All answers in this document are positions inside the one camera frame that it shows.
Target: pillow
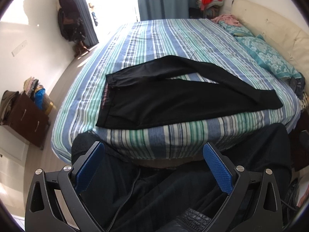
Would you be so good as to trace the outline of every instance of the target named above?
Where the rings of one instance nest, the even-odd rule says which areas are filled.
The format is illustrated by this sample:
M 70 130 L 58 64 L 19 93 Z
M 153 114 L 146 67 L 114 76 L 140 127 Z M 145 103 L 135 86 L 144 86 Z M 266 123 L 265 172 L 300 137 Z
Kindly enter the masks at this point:
M 223 29 L 225 29 L 228 33 L 230 33 L 232 36 L 253 36 L 250 30 L 248 30 L 245 26 L 237 27 L 226 24 L 224 21 L 219 21 L 219 25 Z
M 261 35 L 258 37 L 235 37 L 257 64 L 270 71 L 275 77 L 287 80 L 301 78 L 302 75 L 290 65 Z

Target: dresser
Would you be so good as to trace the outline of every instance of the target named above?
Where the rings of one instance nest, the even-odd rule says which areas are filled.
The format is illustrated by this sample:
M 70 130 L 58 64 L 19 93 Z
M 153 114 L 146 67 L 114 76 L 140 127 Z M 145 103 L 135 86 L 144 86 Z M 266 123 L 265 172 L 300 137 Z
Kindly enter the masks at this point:
M 5 122 L 7 129 L 13 130 L 30 143 L 43 149 L 44 139 L 50 125 L 49 117 L 25 94 L 18 96 Z

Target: black cable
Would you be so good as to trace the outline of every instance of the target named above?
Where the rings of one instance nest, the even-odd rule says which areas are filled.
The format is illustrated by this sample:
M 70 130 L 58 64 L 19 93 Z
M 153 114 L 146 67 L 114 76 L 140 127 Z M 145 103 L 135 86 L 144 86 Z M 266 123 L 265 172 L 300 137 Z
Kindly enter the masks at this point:
M 284 204 L 284 205 L 286 205 L 288 208 L 290 208 L 291 210 L 293 210 L 293 211 L 297 211 L 295 208 L 293 208 L 291 205 L 289 205 L 288 203 L 286 203 L 285 201 L 283 201 L 283 200 L 281 200 L 281 202 Z
M 109 225 L 109 228 L 106 230 L 106 232 L 109 232 L 109 231 L 111 230 L 112 226 L 113 226 L 114 223 L 115 223 L 115 220 L 116 220 L 116 218 L 117 218 L 118 213 L 119 213 L 120 210 L 123 208 L 123 206 L 127 203 L 127 201 L 130 199 L 130 197 L 131 197 L 131 195 L 132 195 L 132 193 L 133 193 L 133 190 L 134 190 L 134 186 L 135 186 L 135 184 L 136 184 L 136 182 L 137 182 L 137 180 L 138 180 L 140 174 L 141 174 L 141 169 L 139 168 L 139 169 L 138 169 L 138 175 L 137 175 L 137 177 L 135 178 L 135 180 L 134 180 L 134 182 L 133 182 L 133 184 L 132 184 L 132 188 L 131 188 L 131 192 L 130 192 L 129 196 L 127 197 L 127 199 L 125 200 L 125 202 L 118 208 L 118 210 L 117 210 L 116 214 L 114 215 L 114 218 L 113 218 L 111 224 Z

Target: pink cloth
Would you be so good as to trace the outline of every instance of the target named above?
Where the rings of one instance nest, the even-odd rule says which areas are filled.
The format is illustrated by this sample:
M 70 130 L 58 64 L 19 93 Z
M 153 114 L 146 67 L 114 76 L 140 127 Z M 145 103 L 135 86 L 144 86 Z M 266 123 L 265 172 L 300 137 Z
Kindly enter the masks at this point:
M 222 14 L 214 19 L 211 19 L 214 23 L 218 23 L 220 21 L 224 21 L 228 25 L 241 27 L 243 26 L 238 20 L 237 17 L 231 14 Z

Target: blue striped bedding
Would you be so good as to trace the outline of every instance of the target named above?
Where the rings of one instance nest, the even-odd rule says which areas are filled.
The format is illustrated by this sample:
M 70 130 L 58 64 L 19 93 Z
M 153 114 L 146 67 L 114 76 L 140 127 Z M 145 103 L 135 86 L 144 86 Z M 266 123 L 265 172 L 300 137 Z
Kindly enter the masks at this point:
M 128 66 L 178 55 L 214 63 L 257 89 L 275 89 L 284 106 L 278 110 L 240 113 L 222 118 L 159 126 L 143 130 L 96 127 L 105 75 Z M 197 73 L 177 78 L 211 82 Z M 179 158 L 196 155 L 212 141 L 227 149 L 249 133 L 281 122 L 288 131 L 300 116 L 299 101 L 284 82 L 262 69 L 227 32 L 208 19 L 169 19 L 123 25 L 97 47 L 74 80 L 59 110 L 52 149 L 70 162 L 77 134 L 95 131 L 124 155 L 136 159 Z

